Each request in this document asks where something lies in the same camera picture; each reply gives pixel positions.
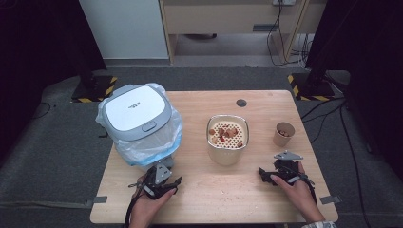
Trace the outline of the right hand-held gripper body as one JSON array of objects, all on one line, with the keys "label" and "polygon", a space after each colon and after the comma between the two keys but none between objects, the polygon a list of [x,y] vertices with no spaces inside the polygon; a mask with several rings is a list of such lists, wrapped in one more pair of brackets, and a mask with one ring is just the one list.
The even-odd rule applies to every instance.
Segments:
[{"label": "right hand-held gripper body", "polygon": [[307,175],[299,171],[298,164],[303,159],[302,156],[285,150],[274,156],[276,159],[274,166],[278,171],[278,176],[288,184],[293,185],[296,181],[305,181],[308,184],[315,185]]}]

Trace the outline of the person's left hand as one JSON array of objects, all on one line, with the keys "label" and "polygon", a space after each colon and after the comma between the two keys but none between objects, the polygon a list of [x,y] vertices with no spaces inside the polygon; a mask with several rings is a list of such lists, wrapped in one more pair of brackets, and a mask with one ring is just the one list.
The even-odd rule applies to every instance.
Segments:
[{"label": "person's left hand", "polygon": [[132,198],[137,199],[134,204],[129,219],[129,228],[148,228],[159,210],[176,193],[175,189],[166,192],[158,199],[150,199],[144,191],[138,187]]}]

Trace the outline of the brown paper cup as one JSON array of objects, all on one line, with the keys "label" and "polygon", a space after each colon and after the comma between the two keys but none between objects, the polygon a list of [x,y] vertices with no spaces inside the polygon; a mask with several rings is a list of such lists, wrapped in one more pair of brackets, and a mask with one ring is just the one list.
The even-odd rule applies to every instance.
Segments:
[{"label": "brown paper cup", "polygon": [[[283,137],[278,133],[278,130],[284,130],[287,131],[291,137]],[[276,130],[274,133],[273,137],[273,143],[277,146],[283,147],[285,146],[295,135],[296,130],[295,128],[290,124],[286,122],[281,122],[276,125]]]}]

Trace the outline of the black curtain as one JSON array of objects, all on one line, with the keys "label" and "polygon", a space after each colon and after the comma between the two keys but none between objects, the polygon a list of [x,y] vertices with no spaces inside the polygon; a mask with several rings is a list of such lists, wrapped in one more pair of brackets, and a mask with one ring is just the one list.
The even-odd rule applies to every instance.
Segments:
[{"label": "black curtain", "polygon": [[0,0],[0,162],[47,86],[105,67],[79,0]]},{"label": "black curtain", "polygon": [[328,0],[307,67],[350,74],[348,106],[371,151],[403,180],[403,0]]}]

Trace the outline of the light wooden desk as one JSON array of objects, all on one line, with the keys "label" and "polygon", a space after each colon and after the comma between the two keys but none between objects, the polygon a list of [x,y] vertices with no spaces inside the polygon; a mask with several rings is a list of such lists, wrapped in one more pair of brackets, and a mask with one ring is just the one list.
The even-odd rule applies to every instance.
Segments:
[{"label": "light wooden desk", "polygon": [[272,1],[159,0],[169,57],[180,34],[269,32],[280,61],[289,62],[297,36],[317,31],[328,0],[297,0],[291,7]]}]

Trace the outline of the person's right hand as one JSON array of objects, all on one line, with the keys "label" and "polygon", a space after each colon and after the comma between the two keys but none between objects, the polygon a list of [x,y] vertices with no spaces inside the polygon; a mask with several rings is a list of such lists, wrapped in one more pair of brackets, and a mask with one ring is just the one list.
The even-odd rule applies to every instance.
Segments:
[{"label": "person's right hand", "polygon": [[271,175],[270,178],[284,191],[289,201],[302,216],[320,212],[307,183],[297,180],[293,185],[290,185],[276,175]]}]

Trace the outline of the beige container with perforated strainer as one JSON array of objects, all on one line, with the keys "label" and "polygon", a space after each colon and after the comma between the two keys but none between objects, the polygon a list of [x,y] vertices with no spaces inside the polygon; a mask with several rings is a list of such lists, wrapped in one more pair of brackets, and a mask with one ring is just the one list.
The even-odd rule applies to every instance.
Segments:
[{"label": "beige container with perforated strainer", "polygon": [[[227,149],[217,148],[209,142],[208,130],[216,124],[237,124],[243,132],[245,145],[241,148]],[[249,143],[249,126],[245,119],[235,115],[215,115],[208,121],[206,127],[206,140],[208,143],[208,155],[210,159],[220,165],[228,166],[240,160],[244,148]]]}]

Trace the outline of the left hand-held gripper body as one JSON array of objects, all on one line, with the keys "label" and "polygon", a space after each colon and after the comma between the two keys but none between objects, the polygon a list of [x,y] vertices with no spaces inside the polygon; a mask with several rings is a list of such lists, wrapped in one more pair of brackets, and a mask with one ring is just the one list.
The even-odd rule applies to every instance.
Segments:
[{"label": "left hand-held gripper body", "polygon": [[174,188],[167,184],[172,172],[163,164],[156,164],[149,168],[143,179],[142,187],[145,193],[152,200],[157,200],[165,193]]}]

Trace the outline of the striped black stand base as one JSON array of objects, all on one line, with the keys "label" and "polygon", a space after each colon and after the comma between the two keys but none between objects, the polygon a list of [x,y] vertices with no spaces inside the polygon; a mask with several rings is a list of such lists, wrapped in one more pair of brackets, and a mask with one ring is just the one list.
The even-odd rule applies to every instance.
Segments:
[{"label": "striped black stand base", "polygon": [[287,77],[298,101],[329,101],[335,97],[330,84],[309,73],[292,73]]},{"label": "striped black stand base", "polygon": [[101,102],[112,94],[116,82],[117,78],[114,76],[95,76],[89,86],[80,82],[71,96],[71,101],[73,103]]}]

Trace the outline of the white panel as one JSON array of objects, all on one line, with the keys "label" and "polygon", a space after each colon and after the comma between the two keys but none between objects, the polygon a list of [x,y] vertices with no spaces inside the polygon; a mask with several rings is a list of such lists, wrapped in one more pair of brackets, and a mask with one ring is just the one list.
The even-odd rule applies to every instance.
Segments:
[{"label": "white panel", "polygon": [[79,0],[104,59],[167,59],[159,0]]}]

